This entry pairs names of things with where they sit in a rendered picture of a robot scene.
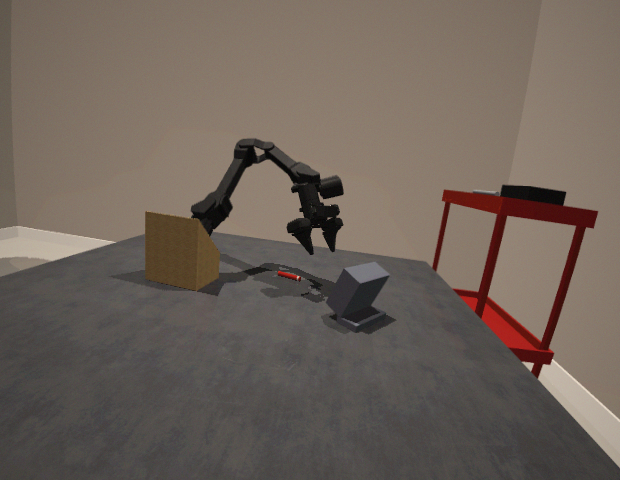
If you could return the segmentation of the red peg with white band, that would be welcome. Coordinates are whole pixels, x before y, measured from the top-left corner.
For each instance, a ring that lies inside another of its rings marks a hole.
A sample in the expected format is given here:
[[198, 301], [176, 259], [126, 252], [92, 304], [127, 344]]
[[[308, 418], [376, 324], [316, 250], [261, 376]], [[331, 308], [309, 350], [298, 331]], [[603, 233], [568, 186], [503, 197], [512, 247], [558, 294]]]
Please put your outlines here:
[[284, 272], [281, 272], [281, 271], [278, 272], [278, 275], [279, 276], [283, 276], [283, 277], [287, 277], [287, 278], [290, 278], [290, 279], [294, 279], [294, 280], [297, 280], [297, 281], [301, 280], [300, 276], [284, 273]]

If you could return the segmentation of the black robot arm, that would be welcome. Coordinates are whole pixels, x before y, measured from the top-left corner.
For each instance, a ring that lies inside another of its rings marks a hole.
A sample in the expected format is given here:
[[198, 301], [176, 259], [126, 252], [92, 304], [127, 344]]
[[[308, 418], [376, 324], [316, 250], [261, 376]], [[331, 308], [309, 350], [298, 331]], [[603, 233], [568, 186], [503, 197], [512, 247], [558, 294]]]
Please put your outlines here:
[[[257, 156], [254, 146], [265, 150], [265, 153]], [[216, 191], [208, 194], [205, 200], [191, 206], [191, 212], [194, 214], [191, 218], [199, 219], [209, 236], [211, 236], [213, 229], [229, 217], [233, 209], [230, 197], [245, 169], [264, 160], [271, 160], [290, 176], [294, 183], [291, 191], [292, 193], [298, 192], [301, 204], [308, 200], [319, 199], [318, 192], [323, 199], [344, 194], [339, 176], [333, 175], [321, 179], [319, 172], [307, 164], [293, 161], [271, 141], [242, 139], [237, 142], [234, 148], [234, 159]], [[309, 211], [310, 220], [316, 219], [315, 216], [337, 218], [339, 213], [340, 210], [336, 204], [312, 206], [311, 203]]]

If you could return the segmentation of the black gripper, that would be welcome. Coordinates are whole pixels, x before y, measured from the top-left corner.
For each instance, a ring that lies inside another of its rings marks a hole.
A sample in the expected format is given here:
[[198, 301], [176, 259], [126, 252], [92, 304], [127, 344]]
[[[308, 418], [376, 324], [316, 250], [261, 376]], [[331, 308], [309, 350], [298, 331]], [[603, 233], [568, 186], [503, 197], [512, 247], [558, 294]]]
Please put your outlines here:
[[[312, 199], [305, 201], [301, 204], [299, 209], [300, 212], [303, 212], [304, 218], [297, 218], [287, 224], [287, 232], [293, 233], [294, 236], [307, 250], [310, 255], [314, 254], [313, 245], [311, 240], [311, 231], [312, 228], [321, 228], [322, 232], [329, 249], [331, 252], [335, 252], [335, 243], [336, 243], [336, 234], [341, 226], [343, 226], [342, 219], [340, 218], [330, 218], [327, 219], [325, 217], [316, 217], [316, 219], [310, 220], [310, 206], [324, 206], [323, 202], [320, 202], [319, 199]], [[319, 225], [318, 225], [319, 224]]]

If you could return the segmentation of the grey panel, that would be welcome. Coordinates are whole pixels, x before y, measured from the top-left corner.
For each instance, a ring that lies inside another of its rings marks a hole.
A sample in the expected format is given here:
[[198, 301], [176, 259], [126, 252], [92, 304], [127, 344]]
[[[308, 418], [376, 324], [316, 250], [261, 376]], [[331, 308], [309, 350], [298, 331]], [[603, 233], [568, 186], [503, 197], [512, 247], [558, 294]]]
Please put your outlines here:
[[376, 262], [344, 268], [326, 301], [337, 323], [356, 333], [384, 320], [386, 312], [371, 304], [389, 276]]

